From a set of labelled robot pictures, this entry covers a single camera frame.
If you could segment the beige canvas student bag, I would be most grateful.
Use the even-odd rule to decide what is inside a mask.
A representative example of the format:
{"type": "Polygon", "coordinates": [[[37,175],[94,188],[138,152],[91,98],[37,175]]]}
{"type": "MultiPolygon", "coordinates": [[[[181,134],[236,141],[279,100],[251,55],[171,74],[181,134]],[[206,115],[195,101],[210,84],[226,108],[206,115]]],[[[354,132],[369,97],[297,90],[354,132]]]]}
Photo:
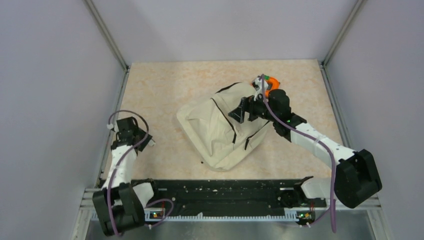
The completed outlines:
{"type": "Polygon", "coordinates": [[[199,152],[215,171],[228,171],[259,146],[272,124],[258,118],[239,123],[229,117],[243,97],[255,94],[246,82],[236,82],[183,105],[176,118],[199,152]]]}

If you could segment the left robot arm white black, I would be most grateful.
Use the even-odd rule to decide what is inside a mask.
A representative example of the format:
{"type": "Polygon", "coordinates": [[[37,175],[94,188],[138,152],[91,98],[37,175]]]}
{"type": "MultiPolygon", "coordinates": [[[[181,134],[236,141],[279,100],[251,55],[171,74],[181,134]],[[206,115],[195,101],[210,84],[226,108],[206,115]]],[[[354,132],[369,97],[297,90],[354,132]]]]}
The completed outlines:
{"type": "Polygon", "coordinates": [[[138,153],[153,137],[139,127],[134,117],[119,119],[110,127],[115,132],[110,147],[111,166],[104,184],[92,196],[100,227],[108,237],[143,226],[145,206],[154,207],[161,198],[149,182],[138,187],[131,184],[138,153]]]}

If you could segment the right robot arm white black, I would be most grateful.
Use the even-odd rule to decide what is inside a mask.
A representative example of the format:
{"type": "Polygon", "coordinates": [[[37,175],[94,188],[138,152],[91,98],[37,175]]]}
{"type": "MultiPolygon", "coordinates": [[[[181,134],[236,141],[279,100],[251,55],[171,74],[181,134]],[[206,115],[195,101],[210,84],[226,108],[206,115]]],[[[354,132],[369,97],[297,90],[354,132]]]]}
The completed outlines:
{"type": "Polygon", "coordinates": [[[306,177],[297,184],[293,200],[299,206],[307,206],[313,199],[329,199],[354,209],[383,188],[370,151],[343,146],[317,131],[292,112],[290,98],[282,89],[271,90],[266,99],[253,95],[242,97],[228,115],[240,124],[259,118],[271,122],[279,136],[330,167],[329,178],[306,177]]]}

